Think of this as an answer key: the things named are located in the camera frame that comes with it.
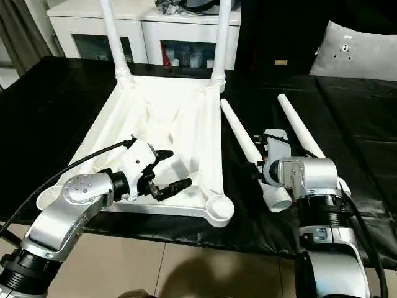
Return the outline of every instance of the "table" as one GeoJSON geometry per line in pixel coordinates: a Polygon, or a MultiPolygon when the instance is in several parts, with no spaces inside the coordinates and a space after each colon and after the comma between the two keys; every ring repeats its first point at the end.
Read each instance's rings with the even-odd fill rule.
{"type": "MultiPolygon", "coordinates": [[[[130,66],[136,75],[209,78],[208,70],[130,66]]],[[[397,83],[366,79],[227,72],[224,98],[251,134],[266,128],[296,136],[277,102],[285,93],[350,186],[385,268],[397,268],[397,83]]],[[[6,177],[0,220],[7,219],[45,178],[64,168],[115,86],[110,62],[45,58],[0,95],[2,170],[6,177]]],[[[86,232],[293,258],[298,249],[297,210],[267,210],[257,183],[222,117],[225,192],[235,214],[225,228],[204,219],[101,212],[86,232]]],[[[38,215],[32,202],[18,220],[38,215]]]]}

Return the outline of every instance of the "gray pillow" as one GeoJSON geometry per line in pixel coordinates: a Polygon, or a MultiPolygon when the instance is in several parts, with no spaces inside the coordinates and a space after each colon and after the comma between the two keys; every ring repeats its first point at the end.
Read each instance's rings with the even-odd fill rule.
{"type": "Polygon", "coordinates": [[[361,33],[329,22],[310,74],[397,81],[397,35],[361,33]]]}

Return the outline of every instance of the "white cabinet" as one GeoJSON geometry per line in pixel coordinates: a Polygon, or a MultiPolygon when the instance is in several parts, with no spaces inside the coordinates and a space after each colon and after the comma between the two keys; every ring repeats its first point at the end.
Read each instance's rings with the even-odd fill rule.
{"type": "MultiPolygon", "coordinates": [[[[66,57],[111,60],[112,53],[102,19],[50,17],[66,57]]],[[[116,20],[127,61],[147,63],[141,22],[116,20]]]]}
{"type": "MultiPolygon", "coordinates": [[[[180,67],[211,66],[218,16],[160,14],[154,0],[112,0],[127,61],[180,67]]],[[[62,49],[70,58],[111,59],[99,0],[67,0],[47,11],[62,49]]],[[[241,24],[231,12],[226,69],[234,68],[241,24]]]]}

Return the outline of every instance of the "curtain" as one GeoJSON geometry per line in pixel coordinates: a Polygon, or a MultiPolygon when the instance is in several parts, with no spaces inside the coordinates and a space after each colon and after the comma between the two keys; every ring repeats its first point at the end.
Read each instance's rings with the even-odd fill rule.
{"type": "Polygon", "coordinates": [[[24,0],[0,0],[0,37],[19,76],[52,55],[24,0]]]}

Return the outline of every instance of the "white plastic chair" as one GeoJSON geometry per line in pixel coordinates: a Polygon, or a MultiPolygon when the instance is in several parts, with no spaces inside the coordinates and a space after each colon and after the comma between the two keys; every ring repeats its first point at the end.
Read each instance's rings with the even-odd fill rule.
{"type": "MultiPolygon", "coordinates": [[[[233,203],[223,192],[220,120],[231,0],[220,1],[211,79],[133,76],[125,61],[112,4],[110,0],[100,3],[117,85],[71,162],[131,134],[156,150],[172,150],[174,156],[155,167],[154,182],[161,186],[190,177],[191,187],[161,202],[141,196],[135,201],[115,202],[108,210],[203,217],[215,227],[224,227],[234,213],[233,203]]],[[[39,196],[38,208],[43,209],[56,199],[63,183],[75,174],[108,167],[117,170],[118,157],[124,150],[118,148],[63,175],[56,186],[39,196]]]]}

